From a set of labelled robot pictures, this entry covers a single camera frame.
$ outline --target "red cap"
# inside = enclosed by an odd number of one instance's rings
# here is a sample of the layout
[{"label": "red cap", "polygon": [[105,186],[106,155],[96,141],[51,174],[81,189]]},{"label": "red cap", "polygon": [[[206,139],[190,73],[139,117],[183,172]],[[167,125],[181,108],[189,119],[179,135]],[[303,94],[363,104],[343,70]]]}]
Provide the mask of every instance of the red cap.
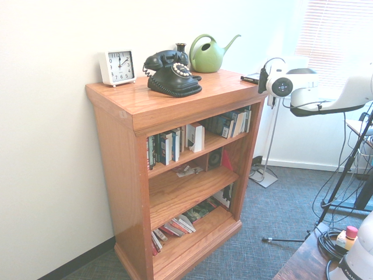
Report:
[{"label": "red cap", "polygon": [[357,228],[354,226],[347,226],[346,236],[350,239],[355,239],[357,236]]}]

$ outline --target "white alarm clock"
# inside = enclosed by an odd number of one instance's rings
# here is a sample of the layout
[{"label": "white alarm clock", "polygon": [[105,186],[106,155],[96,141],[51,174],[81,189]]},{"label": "white alarm clock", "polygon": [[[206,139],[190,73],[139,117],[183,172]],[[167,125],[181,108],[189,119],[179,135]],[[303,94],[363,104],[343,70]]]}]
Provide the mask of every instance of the white alarm clock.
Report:
[{"label": "white alarm clock", "polygon": [[133,70],[132,51],[105,51],[98,54],[103,83],[106,85],[121,85],[135,82],[136,74]]}]

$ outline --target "shelf divider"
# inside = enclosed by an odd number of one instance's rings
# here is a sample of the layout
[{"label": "shelf divider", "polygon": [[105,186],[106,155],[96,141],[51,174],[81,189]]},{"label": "shelf divider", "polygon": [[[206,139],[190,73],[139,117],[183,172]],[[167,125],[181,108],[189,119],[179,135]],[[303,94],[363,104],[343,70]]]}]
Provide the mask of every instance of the shelf divider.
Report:
[{"label": "shelf divider", "polygon": [[184,213],[222,188],[239,175],[224,166],[179,178],[169,170],[149,180],[150,223],[155,230]]},{"label": "shelf divider", "polygon": [[195,159],[195,158],[198,158],[206,153],[209,153],[213,150],[216,150],[226,144],[229,144],[233,141],[236,141],[244,136],[248,135],[248,133],[246,132],[243,132],[243,133],[240,133],[238,134],[236,137],[233,137],[233,138],[228,138],[228,139],[225,139],[224,137],[222,136],[219,136],[217,134],[214,134],[210,131],[207,131],[205,130],[205,149],[200,151],[200,152],[196,152],[196,153],[193,153],[189,150],[187,150],[187,148],[185,148],[185,150],[180,153],[180,157],[179,157],[179,161],[177,162],[173,162],[173,161],[170,161],[170,164],[169,165],[163,165],[162,163],[160,162],[157,162],[157,164],[155,165],[155,167],[153,168],[153,170],[148,170],[147,171],[147,176],[148,178],[152,178],[154,176],[157,176],[163,172],[166,172],[167,170],[170,170],[174,167],[177,167],[185,162],[189,162],[191,161],[192,159]]}]

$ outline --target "carpet floor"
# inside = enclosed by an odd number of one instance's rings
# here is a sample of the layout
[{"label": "carpet floor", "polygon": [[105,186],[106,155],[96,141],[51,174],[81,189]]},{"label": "carpet floor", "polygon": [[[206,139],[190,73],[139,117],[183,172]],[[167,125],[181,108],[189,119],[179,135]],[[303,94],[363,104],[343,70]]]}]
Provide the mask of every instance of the carpet floor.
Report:
[{"label": "carpet floor", "polygon": [[[301,245],[300,243],[265,243],[261,238],[302,239],[307,230],[313,230],[318,217],[312,212],[312,202],[322,185],[331,176],[328,171],[271,167],[279,180],[268,188],[249,181],[242,209],[242,229],[204,261],[197,265],[183,280],[270,280]],[[352,180],[347,189],[347,198],[361,181]],[[315,203],[317,215],[322,213],[320,202],[326,194],[321,191]],[[359,227],[366,212],[337,210],[334,221],[350,214],[346,219],[335,223],[344,229],[347,225]],[[329,225],[332,211],[325,217]],[[64,280],[130,280],[119,259],[110,250]]]}]

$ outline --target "wooden bookshelf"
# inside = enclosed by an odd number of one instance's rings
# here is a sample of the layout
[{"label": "wooden bookshelf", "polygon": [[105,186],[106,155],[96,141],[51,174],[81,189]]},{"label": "wooden bookshelf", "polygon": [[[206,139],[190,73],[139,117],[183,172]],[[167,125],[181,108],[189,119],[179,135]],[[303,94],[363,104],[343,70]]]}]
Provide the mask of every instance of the wooden bookshelf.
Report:
[{"label": "wooden bookshelf", "polygon": [[[147,88],[147,78],[111,87],[86,85],[94,106],[104,166],[115,252],[134,280],[181,279],[241,229],[248,183],[265,94],[240,81],[241,74],[219,70],[201,74],[203,90],[173,98]],[[205,149],[181,153],[178,162],[147,170],[146,138],[251,105],[248,133],[225,139],[205,131]],[[223,166],[178,178],[171,170],[194,161],[207,166],[208,153],[224,147],[233,170]],[[151,232],[207,197],[234,183],[230,210],[216,208],[195,223],[196,232],[170,238],[152,256]]]},{"label": "wooden bookshelf", "polygon": [[188,263],[196,254],[207,253],[218,245],[220,239],[228,239],[241,227],[232,214],[222,207],[216,208],[201,220],[195,222],[195,233],[182,237],[167,235],[162,242],[162,251],[153,258],[155,279],[166,279],[172,274],[180,274],[188,269]]},{"label": "wooden bookshelf", "polygon": [[224,166],[181,178],[172,170],[152,178],[149,180],[151,230],[163,226],[238,178]]},{"label": "wooden bookshelf", "polygon": [[161,174],[167,170],[170,170],[174,167],[177,167],[185,162],[190,162],[192,159],[196,159],[206,153],[209,153],[213,150],[216,150],[226,144],[229,144],[233,141],[236,141],[244,136],[246,136],[247,133],[241,133],[241,134],[238,134],[236,137],[233,137],[233,138],[228,138],[228,139],[225,139],[224,137],[221,137],[219,135],[216,135],[210,131],[207,131],[205,130],[205,149],[200,151],[200,152],[196,152],[196,153],[193,153],[192,151],[190,150],[185,150],[184,152],[180,153],[180,157],[179,157],[179,161],[177,162],[172,162],[170,161],[170,164],[169,165],[163,165],[163,164],[157,164],[155,165],[155,167],[153,168],[153,170],[149,170],[147,172],[147,175],[149,178],[152,178],[154,176],[157,176],[158,174]]}]

